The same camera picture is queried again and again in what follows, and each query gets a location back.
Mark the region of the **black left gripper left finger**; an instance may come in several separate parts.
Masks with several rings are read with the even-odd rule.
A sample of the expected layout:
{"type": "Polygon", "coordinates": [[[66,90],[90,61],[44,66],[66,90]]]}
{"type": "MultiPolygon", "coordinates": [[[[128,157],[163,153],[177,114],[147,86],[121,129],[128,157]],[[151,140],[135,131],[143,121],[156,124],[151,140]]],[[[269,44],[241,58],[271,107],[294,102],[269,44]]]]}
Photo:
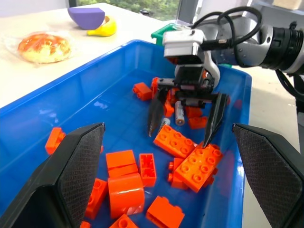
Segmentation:
{"type": "Polygon", "coordinates": [[[2,228],[78,228],[98,171],[104,123],[67,134],[0,218],[2,228]]]}

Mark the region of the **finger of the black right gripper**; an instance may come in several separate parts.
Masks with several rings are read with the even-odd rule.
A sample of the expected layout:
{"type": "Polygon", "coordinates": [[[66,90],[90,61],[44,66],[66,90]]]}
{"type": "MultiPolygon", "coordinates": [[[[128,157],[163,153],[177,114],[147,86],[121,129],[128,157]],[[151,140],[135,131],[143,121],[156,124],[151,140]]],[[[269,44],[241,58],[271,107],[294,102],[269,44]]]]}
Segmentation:
{"type": "Polygon", "coordinates": [[[170,87],[168,85],[160,85],[157,87],[156,93],[150,103],[147,126],[149,137],[153,135],[161,124],[161,120],[164,115],[164,105],[167,100],[169,89],[170,87]]]}
{"type": "Polygon", "coordinates": [[[205,137],[203,142],[203,147],[206,148],[212,138],[216,134],[217,130],[221,126],[225,109],[228,102],[228,95],[218,93],[215,99],[212,101],[211,110],[208,116],[207,125],[205,128],[205,137]]]}

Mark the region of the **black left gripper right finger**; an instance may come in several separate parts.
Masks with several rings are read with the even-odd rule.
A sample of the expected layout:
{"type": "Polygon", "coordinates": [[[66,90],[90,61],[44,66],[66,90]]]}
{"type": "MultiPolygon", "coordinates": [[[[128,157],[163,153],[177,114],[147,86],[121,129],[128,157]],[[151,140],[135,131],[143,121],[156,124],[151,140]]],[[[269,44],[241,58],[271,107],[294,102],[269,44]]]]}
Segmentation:
{"type": "Polygon", "coordinates": [[[304,156],[283,136],[235,123],[241,160],[252,192],[273,228],[304,226],[304,156]]]}

